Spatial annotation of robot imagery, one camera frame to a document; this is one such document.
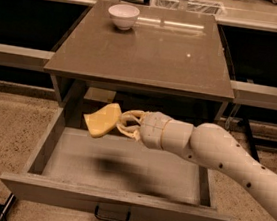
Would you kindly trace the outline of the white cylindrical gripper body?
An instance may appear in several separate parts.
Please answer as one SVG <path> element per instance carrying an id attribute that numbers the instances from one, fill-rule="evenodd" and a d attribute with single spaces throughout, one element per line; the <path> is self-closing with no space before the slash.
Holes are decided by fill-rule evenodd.
<path id="1" fill-rule="evenodd" d="M 172 119 L 161 112 L 148 113 L 139 127 L 145 147 L 177 153 L 187 148 L 193 130 L 193 124 Z"/>

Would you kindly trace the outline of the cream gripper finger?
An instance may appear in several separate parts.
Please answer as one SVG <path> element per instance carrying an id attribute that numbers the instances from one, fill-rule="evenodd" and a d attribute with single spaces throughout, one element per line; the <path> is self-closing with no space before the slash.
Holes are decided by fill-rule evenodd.
<path id="1" fill-rule="evenodd" d="M 136 122 L 138 125 L 140 125 L 146 115 L 147 111 L 129 110 L 121 114 L 120 121 L 121 123 L 127 123 L 128 121 Z"/>
<path id="2" fill-rule="evenodd" d="M 125 124 L 122 124 L 121 122 L 118 122 L 116 125 L 116 128 L 120 131 L 121 134 L 129 137 L 130 139 L 134 139 L 137 142 L 141 140 L 140 130 L 138 125 L 130 126 L 130 125 L 125 125 Z"/>

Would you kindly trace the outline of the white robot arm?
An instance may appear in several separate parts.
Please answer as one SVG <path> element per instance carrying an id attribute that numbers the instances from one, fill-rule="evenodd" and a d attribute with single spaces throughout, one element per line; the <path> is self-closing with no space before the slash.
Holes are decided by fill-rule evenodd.
<path id="1" fill-rule="evenodd" d="M 127 111 L 117 129 L 145 147 L 163 150 L 232 178 L 277 221 L 277 174 L 254 160 L 219 125 L 193 124 L 161 112 Z"/>

